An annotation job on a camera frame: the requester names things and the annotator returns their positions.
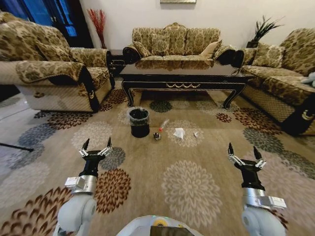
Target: black coffee table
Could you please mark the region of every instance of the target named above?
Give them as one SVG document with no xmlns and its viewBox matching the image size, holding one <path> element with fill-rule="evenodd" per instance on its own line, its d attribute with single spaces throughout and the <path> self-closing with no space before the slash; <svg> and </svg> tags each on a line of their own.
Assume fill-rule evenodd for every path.
<svg viewBox="0 0 315 236">
<path fill-rule="evenodd" d="M 127 65 L 120 76 L 122 87 L 133 106 L 131 89 L 147 90 L 230 90 L 223 103 L 229 108 L 233 99 L 246 87 L 253 75 L 245 75 L 231 65 L 202 61 L 139 61 Z"/>
</svg>

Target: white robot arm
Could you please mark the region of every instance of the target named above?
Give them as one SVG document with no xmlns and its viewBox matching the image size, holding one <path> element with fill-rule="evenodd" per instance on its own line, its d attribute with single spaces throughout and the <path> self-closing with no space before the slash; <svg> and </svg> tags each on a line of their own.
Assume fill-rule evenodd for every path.
<svg viewBox="0 0 315 236">
<path fill-rule="evenodd" d="M 89 139 L 79 150 L 86 160 L 83 172 L 78 177 L 69 177 L 65 186 L 71 189 L 74 195 L 68 202 L 63 204 L 58 213 L 58 223 L 53 236 L 64 236 L 66 232 L 77 232 L 77 236 L 89 234 L 90 222 L 96 210 L 96 200 L 93 196 L 96 189 L 98 176 L 98 164 L 112 150 L 111 138 L 107 147 L 101 151 L 88 151 Z"/>
<path fill-rule="evenodd" d="M 232 144 L 229 144 L 228 158 L 241 170 L 243 176 L 242 222 L 250 236 L 285 236 L 284 226 L 268 211 L 271 207 L 286 208 L 285 201 L 282 198 L 265 196 L 265 188 L 261 185 L 257 172 L 264 167 L 266 161 L 256 147 L 254 155 L 257 162 L 239 159 L 234 155 Z"/>
<path fill-rule="evenodd" d="M 86 160 L 84 171 L 80 173 L 79 177 L 68 178 L 65 183 L 65 186 L 72 190 L 74 196 L 60 209 L 53 236 L 65 236 L 66 232 L 77 232 L 77 236 L 88 235 L 90 222 L 96 210 L 93 195 L 96 188 L 97 166 L 99 161 L 112 150 L 110 139 L 107 147 L 101 151 L 86 152 L 88 143 L 89 140 L 79 150 Z M 262 159 L 255 147 L 254 155 L 257 162 L 239 159 L 234 155 L 232 145 L 229 144 L 228 158 L 236 168 L 241 170 L 244 181 L 242 183 L 244 190 L 243 224 L 250 236 L 285 236 L 285 228 L 281 222 L 268 211 L 270 207 L 286 208 L 285 202 L 280 198 L 265 196 L 265 188 L 261 185 L 257 172 L 263 168 L 266 161 Z M 132 220 L 117 236 L 149 236 L 151 226 L 185 228 L 194 236 L 202 236 L 183 222 L 155 215 Z"/>
</svg>

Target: crumpled paper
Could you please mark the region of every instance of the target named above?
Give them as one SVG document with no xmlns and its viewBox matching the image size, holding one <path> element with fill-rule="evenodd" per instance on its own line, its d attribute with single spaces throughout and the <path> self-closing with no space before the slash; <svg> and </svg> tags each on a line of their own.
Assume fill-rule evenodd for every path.
<svg viewBox="0 0 315 236">
<path fill-rule="evenodd" d="M 175 133 L 173 135 L 184 140 L 185 131 L 183 128 L 175 128 Z"/>
</svg>

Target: black trash bin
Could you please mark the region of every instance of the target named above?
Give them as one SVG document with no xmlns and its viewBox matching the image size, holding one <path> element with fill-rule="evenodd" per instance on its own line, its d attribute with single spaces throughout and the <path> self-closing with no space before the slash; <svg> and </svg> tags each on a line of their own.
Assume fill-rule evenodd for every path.
<svg viewBox="0 0 315 236">
<path fill-rule="evenodd" d="M 136 138 L 146 137 L 150 133 L 149 112 L 141 107 L 128 110 L 131 134 Z"/>
</svg>

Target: stuffed toy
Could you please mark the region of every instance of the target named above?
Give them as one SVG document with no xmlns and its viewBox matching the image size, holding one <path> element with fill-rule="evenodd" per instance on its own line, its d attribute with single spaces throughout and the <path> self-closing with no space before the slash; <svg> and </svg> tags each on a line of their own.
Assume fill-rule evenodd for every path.
<svg viewBox="0 0 315 236">
<path fill-rule="evenodd" d="M 301 81 L 303 84 L 310 84 L 315 88 L 315 72 L 309 74 L 309 78 Z"/>
</svg>

